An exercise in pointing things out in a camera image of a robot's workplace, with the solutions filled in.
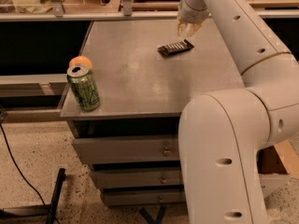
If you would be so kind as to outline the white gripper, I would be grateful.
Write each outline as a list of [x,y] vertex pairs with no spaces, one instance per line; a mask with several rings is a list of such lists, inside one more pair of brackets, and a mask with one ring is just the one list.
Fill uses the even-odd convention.
[[191,37],[204,25],[209,11],[203,0],[180,0],[178,5],[178,36]]

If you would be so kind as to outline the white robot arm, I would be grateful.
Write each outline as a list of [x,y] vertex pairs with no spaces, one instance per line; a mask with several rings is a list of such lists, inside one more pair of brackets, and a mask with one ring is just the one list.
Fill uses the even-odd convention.
[[191,224],[268,224],[257,153],[298,130],[299,64],[245,0],[181,0],[181,24],[214,19],[241,89],[189,101],[178,150]]

